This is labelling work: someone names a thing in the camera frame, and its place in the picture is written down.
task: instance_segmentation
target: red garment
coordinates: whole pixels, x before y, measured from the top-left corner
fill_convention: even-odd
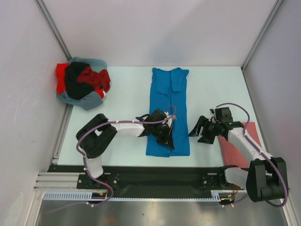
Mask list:
[[[56,66],[56,77],[58,79],[57,82],[57,87],[56,87],[56,91],[58,94],[62,94],[63,91],[66,91],[66,86],[65,86],[65,71],[66,68],[69,67],[68,63],[65,64],[57,64]]]
[[[94,72],[91,67],[86,67],[77,78],[79,83],[86,82],[92,85],[97,93],[103,98],[103,91],[100,89],[100,84],[105,92],[110,89],[110,77],[107,70],[103,69],[99,73]]]
[[[58,94],[62,94],[63,91],[66,91],[65,86],[65,75],[66,68],[69,67],[69,63],[57,64],[56,66],[56,77],[58,79],[56,91]],[[91,67],[86,67],[78,77],[78,82],[86,82],[92,85],[95,89],[95,92],[100,95],[101,98],[104,97],[103,90],[100,88],[102,85],[105,92],[108,92],[110,89],[110,77],[108,71],[103,69],[99,73],[92,71]]]

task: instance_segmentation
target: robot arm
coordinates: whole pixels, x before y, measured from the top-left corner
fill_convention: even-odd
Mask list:
[[[285,196],[284,189],[288,190],[285,161],[282,158],[274,158],[263,150],[248,134],[241,122],[233,121],[228,107],[210,111],[213,114],[212,118],[216,118],[216,122],[200,116],[189,136],[198,136],[202,129],[202,137],[198,142],[205,144],[213,144],[216,136],[223,136],[242,153],[249,163],[248,171],[236,166],[221,167],[223,180],[228,184],[236,184],[245,189],[253,202],[283,198]],[[275,169],[264,156],[280,172],[285,188],[283,188]]]
[[[163,112],[160,109],[155,110],[151,115],[145,114],[136,117],[132,121],[110,122],[104,114],[95,116],[76,134],[77,140],[85,136],[80,143],[80,147],[85,152],[84,161],[92,177],[98,178],[103,174],[101,155],[115,137],[153,135],[157,138],[158,144],[174,150],[172,121],[175,120],[175,117],[169,117],[168,119],[167,117],[168,112]],[[103,123],[107,123],[107,125],[95,129]]]

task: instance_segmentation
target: pink cloth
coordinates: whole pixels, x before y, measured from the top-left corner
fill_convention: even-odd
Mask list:
[[[261,146],[255,122],[249,123],[247,131],[250,134],[250,136]],[[249,164],[242,155],[242,153],[240,153],[240,151],[233,144],[231,144],[229,141],[227,141],[221,136],[218,137],[218,141],[220,142],[222,158],[225,166],[236,165],[241,168],[249,167]]]

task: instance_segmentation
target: red cloth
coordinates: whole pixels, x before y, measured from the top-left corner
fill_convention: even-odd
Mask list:
[[[66,91],[65,86],[65,75],[66,68],[69,67],[69,63],[57,64],[56,66],[56,77],[58,79],[56,91],[58,94],[62,94],[63,91]],[[92,71],[91,67],[86,67],[77,79],[78,83],[86,82],[92,85],[95,89],[95,92],[100,95],[101,98],[104,97],[103,90],[100,88],[102,85],[105,92],[108,92],[110,89],[110,77],[107,70],[103,69],[99,73]]]
[[[83,72],[77,78],[79,83],[86,82],[92,85],[95,88],[95,91],[101,90],[99,88],[100,84],[105,92],[108,92],[110,89],[110,77],[107,70],[103,69],[99,73],[94,72],[91,67],[86,67]]]
[[[261,146],[260,140],[257,134],[255,122],[249,122],[247,131],[250,136]],[[248,168],[249,163],[246,161],[242,153],[229,141],[225,138],[219,136],[218,140],[221,146],[222,158],[224,161],[224,165],[236,165],[241,168]]]
[[[56,86],[56,91],[58,94],[62,94],[63,91],[66,91],[66,86],[65,86],[65,74],[66,74],[66,68],[69,67],[68,63],[65,64],[57,64],[56,66],[56,77],[57,77],[57,86]]]

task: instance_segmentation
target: cable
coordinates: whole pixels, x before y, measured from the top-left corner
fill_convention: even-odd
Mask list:
[[[238,187],[237,185],[233,184],[233,195],[236,195],[238,193]]]
[[[218,108],[218,107],[223,106],[223,105],[234,105],[236,107],[239,107],[248,116],[248,120],[247,120],[247,122],[246,122],[246,124],[245,124],[245,126],[243,128],[243,135],[246,138],[246,140],[255,148],[255,150],[258,151],[258,153],[272,166],[272,168],[276,172],[277,176],[279,177],[281,185],[282,185],[283,190],[284,190],[284,200],[283,200],[283,202],[280,205],[275,205],[275,204],[271,203],[270,201],[266,201],[266,202],[268,204],[270,204],[271,206],[274,206],[274,207],[284,207],[285,204],[286,204],[286,202],[287,202],[287,199],[288,199],[288,193],[287,193],[286,185],[285,185],[285,182],[283,180],[283,177],[282,177],[281,173],[279,172],[279,170],[277,169],[277,167],[275,166],[275,164],[264,153],[261,152],[261,150],[257,147],[257,145],[254,144],[252,142],[252,140],[247,135],[245,135],[246,128],[247,128],[247,126],[248,126],[248,124],[250,122],[250,114],[248,113],[248,111],[245,108],[243,108],[240,105],[234,104],[234,103],[224,103],[224,104],[221,104],[221,105],[217,105],[215,108]]]
[[[94,177],[91,175],[91,173],[89,172],[88,167],[87,167],[86,154],[85,154],[84,152],[82,152],[82,151],[80,150],[80,148],[79,148],[81,142],[86,138],[86,136],[88,136],[90,133],[94,132],[96,129],[101,128],[102,126],[105,126],[105,125],[109,125],[109,124],[116,124],[116,123],[159,124],[159,123],[166,122],[166,121],[172,119],[172,118],[175,116],[176,112],[177,112],[176,107],[173,106],[173,105],[168,106],[167,109],[166,109],[166,112],[168,112],[168,110],[169,110],[170,108],[173,108],[173,109],[174,109],[173,114],[170,115],[169,117],[163,119],[163,120],[160,120],[160,121],[107,121],[107,122],[105,122],[105,123],[102,123],[102,124],[100,124],[100,125],[95,126],[95,127],[92,128],[92,129],[90,129],[88,132],[86,132],[86,133],[79,139],[78,143],[76,144],[76,150],[77,150],[79,153],[81,153],[81,155],[83,156],[84,168],[86,169],[86,173],[88,174],[88,176],[89,176],[92,180],[94,180],[95,182],[97,182],[97,183],[99,183],[99,184],[101,184],[101,185],[106,186],[106,187],[111,191],[110,196],[109,196],[106,200],[103,200],[103,201],[101,201],[100,203],[97,203],[97,204],[92,204],[92,205],[90,205],[91,207],[94,207],[94,206],[100,206],[100,205],[106,203],[107,201],[109,201],[109,200],[113,197],[114,191],[113,191],[112,187],[111,187],[109,184],[106,184],[106,183],[104,183],[104,182],[102,182],[102,181],[100,181],[100,180],[97,180],[96,178],[94,178]],[[88,203],[88,202],[75,202],[75,203],[71,203],[71,204],[69,204],[69,205],[66,205],[66,206],[57,208],[57,209],[55,209],[55,210],[46,211],[46,212],[44,212],[44,213],[53,213],[53,212],[56,212],[56,211],[59,211],[59,210],[63,210],[63,209],[65,209],[65,208],[68,208],[68,207],[70,207],[70,206],[78,205],[78,204],[89,204],[89,203]]]

